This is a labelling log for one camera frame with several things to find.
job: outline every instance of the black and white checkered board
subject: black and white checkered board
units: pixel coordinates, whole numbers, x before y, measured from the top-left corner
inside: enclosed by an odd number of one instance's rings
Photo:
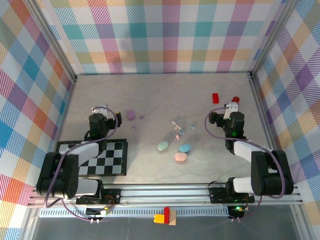
[[[82,141],[59,141],[56,152],[63,152]],[[127,174],[128,142],[126,139],[107,140],[106,149],[79,167],[79,177],[125,176]]]

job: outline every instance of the black mounting plate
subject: black mounting plate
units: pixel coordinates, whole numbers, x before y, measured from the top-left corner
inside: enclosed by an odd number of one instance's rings
[[[255,202],[255,197],[249,196],[248,193],[233,193],[228,196],[225,187],[210,187],[209,194],[212,204],[246,204],[247,201],[252,204]]]
[[[101,199],[90,195],[84,195],[76,199],[76,205],[114,205],[120,204],[121,189],[101,189]]]

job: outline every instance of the red toy block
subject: red toy block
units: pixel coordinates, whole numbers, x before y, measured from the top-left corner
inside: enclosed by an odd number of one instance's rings
[[[234,96],[231,102],[236,102],[237,104],[239,104],[239,101],[240,101],[240,98],[238,96]]]
[[[212,103],[218,104],[219,103],[219,95],[218,93],[212,93]]]
[[[164,208],[164,224],[169,224],[170,222],[170,208],[169,207],[165,207]]]

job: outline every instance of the pink oval stone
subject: pink oval stone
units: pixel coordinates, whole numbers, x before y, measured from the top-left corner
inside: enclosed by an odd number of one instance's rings
[[[174,156],[175,160],[177,160],[178,162],[184,162],[187,157],[187,154],[184,152],[177,152]]]

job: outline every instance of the colorful plaid wallpaper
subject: colorful plaid wallpaper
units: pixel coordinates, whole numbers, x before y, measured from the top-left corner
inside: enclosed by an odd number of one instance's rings
[[[248,69],[248,71],[252,71],[257,63],[257,60],[259,59],[260,57],[260,54],[261,54],[261,51],[264,49],[264,47],[266,46],[266,43],[269,39],[269,36],[270,34],[273,32],[273,30],[275,29],[275,26],[276,26],[276,22],[277,20],[279,19],[279,17],[281,16],[281,14],[283,13],[283,10],[285,8],[285,5],[287,3],[288,0],[281,0],[281,3],[278,7],[278,9],[276,10],[275,12],[275,15],[273,16],[273,19],[267,29],[267,31],[265,32],[264,36],[263,36],[263,39],[259,45],[259,48],[258,50],[256,51],[255,55],[254,55],[254,58],[253,58],[253,61],[251,62],[251,65]]]
[[[73,67],[84,74],[246,72],[267,23],[283,5],[279,0],[38,3]]]
[[[0,0],[0,240],[19,234],[71,86],[23,0]]]
[[[277,145],[320,239],[320,1],[300,0],[258,73]]]

